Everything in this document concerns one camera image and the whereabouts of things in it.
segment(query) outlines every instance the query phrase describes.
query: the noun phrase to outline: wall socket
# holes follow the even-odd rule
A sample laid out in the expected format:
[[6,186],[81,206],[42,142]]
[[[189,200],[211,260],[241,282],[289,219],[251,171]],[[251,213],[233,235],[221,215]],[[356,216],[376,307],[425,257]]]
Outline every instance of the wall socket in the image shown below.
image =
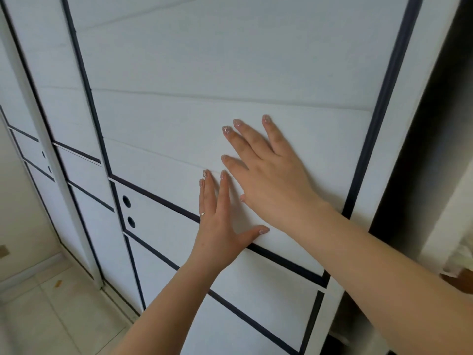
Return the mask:
[[0,245],[0,259],[4,258],[5,256],[9,255],[10,252],[5,244]]

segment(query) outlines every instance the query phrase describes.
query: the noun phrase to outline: tile floor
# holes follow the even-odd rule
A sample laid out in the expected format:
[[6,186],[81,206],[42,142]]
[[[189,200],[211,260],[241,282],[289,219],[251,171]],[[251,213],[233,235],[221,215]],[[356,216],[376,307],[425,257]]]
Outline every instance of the tile floor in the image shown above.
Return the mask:
[[1,355],[106,355],[127,330],[68,260],[0,293]]

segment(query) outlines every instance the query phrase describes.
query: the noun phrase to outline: left hand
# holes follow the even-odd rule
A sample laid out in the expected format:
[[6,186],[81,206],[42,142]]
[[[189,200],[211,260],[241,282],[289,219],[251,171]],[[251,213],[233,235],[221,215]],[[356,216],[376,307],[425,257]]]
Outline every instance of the left hand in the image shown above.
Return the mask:
[[258,225],[236,234],[230,221],[230,194],[228,174],[221,173],[219,197],[215,196],[215,184],[208,170],[200,179],[199,214],[201,222],[189,261],[218,275],[259,235],[269,232],[269,228]]

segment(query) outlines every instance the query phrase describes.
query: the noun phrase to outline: round handle hole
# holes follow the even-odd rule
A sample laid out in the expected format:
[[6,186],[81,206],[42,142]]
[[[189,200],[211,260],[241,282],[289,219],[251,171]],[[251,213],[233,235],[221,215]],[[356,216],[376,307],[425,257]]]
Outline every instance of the round handle hole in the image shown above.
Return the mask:
[[132,217],[128,217],[127,220],[128,220],[128,224],[129,224],[132,228],[134,228],[134,227],[136,226],[135,221],[133,220]]
[[127,196],[124,195],[122,199],[123,199],[123,203],[127,206],[127,208],[130,208],[132,206]]

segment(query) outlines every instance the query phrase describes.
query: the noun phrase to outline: wardrobe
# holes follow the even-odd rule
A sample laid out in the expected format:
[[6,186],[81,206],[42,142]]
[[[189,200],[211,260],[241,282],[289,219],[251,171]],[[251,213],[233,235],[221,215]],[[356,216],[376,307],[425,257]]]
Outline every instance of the wardrobe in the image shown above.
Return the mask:
[[[190,254],[222,126],[271,115],[369,229],[459,0],[1,0],[0,104],[63,251],[136,318]],[[236,231],[265,224],[238,202]],[[182,354],[318,354],[343,288],[270,228]]]

